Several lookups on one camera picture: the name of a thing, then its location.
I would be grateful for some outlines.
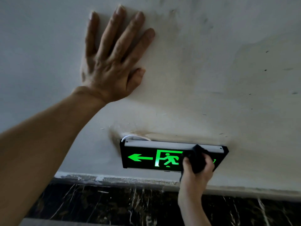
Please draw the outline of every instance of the emergency exit sign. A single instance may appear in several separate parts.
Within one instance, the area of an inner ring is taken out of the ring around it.
[[[179,159],[182,152],[194,146],[188,143],[125,140],[120,142],[123,168],[181,171]],[[200,146],[209,151],[215,169],[229,152],[225,146]]]

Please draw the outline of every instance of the dark marble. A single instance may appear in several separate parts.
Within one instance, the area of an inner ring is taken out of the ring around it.
[[[176,192],[51,183],[27,217],[111,225],[184,225]],[[212,226],[301,225],[301,203],[203,195]]]

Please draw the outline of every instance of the right hand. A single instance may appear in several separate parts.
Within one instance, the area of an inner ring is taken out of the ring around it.
[[[185,203],[201,202],[201,197],[208,181],[213,176],[214,163],[209,155],[203,154],[206,166],[200,173],[194,174],[187,157],[183,160],[184,173],[181,179],[178,196],[179,206]]]
[[[155,31],[152,28],[147,29],[138,44],[126,55],[145,21],[145,16],[142,12],[138,12],[114,42],[125,17],[125,8],[119,6],[101,37],[100,46],[96,48],[99,16],[96,12],[92,12],[85,39],[85,56],[81,65],[84,86],[78,87],[75,93],[86,93],[107,104],[127,97],[140,85],[145,69],[133,70],[133,67],[153,41]]]

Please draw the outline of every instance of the wall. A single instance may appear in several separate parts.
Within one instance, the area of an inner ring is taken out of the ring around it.
[[[67,96],[91,10],[146,14],[156,39],[142,85],[82,130],[58,175],[178,181],[123,169],[116,140],[228,146],[211,186],[301,191],[301,0],[0,0],[1,130]]]

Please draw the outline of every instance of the left-pointing arrow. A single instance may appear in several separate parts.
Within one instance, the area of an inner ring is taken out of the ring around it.
[[[128,156],[128,158],[130,158],[131,160],[140,161],[140,162],[141,162],[141,159],[153,160],[152,157],[142,157],[141,154],[133,154],[131,156]]]

